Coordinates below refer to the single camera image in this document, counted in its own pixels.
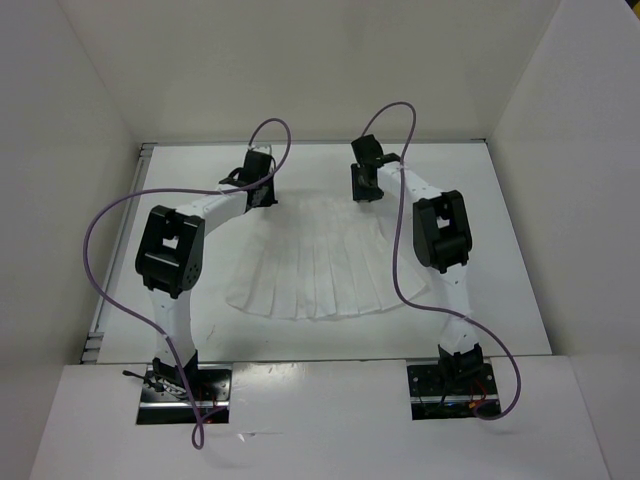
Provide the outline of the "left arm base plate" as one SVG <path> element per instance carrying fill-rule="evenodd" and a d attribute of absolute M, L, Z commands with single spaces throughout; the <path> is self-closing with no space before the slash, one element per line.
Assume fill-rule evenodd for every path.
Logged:
<path fill-rule="evenodd" d="M 130 370 L 123 370 L 122 374 L 142 383 L 136 420 L 138 425 L 196 423 L 186 391 L 156 378 L 151 366 L 147 367 L 144 374 Z M 227 424 L 230 416 L 231 368 L 226 365 L 205 365 L 198 374 L 198 384 L 192 388 L 192 392 L 204 423 Z"/>

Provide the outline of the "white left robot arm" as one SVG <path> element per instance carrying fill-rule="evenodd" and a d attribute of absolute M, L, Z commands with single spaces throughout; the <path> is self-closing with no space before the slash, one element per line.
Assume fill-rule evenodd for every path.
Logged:
<path fill-rule="evenodd" d="M 178 208 L 151 209 L 135 259 L 148 289 L 157 334 L 151 381 L 176 399 L 199 387 L 198 351 L 191 332 L 191 290 L 204 267 L 205 239 L 214 229 L 251 209 L 277 203 L 269 150 L 250 148 L 242 166 L 221 180 L 219 195 L 207 195 Z"/>

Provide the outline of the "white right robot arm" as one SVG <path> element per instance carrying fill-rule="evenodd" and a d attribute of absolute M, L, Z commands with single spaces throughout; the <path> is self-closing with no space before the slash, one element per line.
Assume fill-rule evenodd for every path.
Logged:
<path fill-rule="evenodd" d="M 438 380 L 450 393 L 462 392 L 483 365 L 483 353 L 474 327 L 465 285 L 472 236 L 463 195 L 429 184 L 401 163 L 396 153 L 385 153 L 371 134 L 351 142 L 352 196 L 372 202 L 392 196 L 402 206 L 399 219 L 409 219 L 413 258 L 427 269 L 441 305 L 432 312 L 447 315 L 438 342 Z"/>

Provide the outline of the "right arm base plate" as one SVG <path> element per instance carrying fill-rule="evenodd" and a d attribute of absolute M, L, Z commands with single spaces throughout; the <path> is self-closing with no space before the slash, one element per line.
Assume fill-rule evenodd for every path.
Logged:
<path fill-rule="evenodd" d="M 412 419 L 447 420 L 495 417 L 501 413 L 493 368 L 485 362 L 472 378 L 446 386 L 435 361 L 406 366 Z"/>

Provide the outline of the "white pleated skirt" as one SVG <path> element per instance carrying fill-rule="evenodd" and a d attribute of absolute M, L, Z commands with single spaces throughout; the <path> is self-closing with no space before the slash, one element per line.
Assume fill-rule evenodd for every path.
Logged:
<path fill-rule="evenodd" d="M 250 211 L 244 245 L 225 300 L 250 315 L 325 320 L 400 306 L 394 287 L 413 299 L 430 289 L 383 234 L 374 208 L 347 198 L 291 192 Z"/>

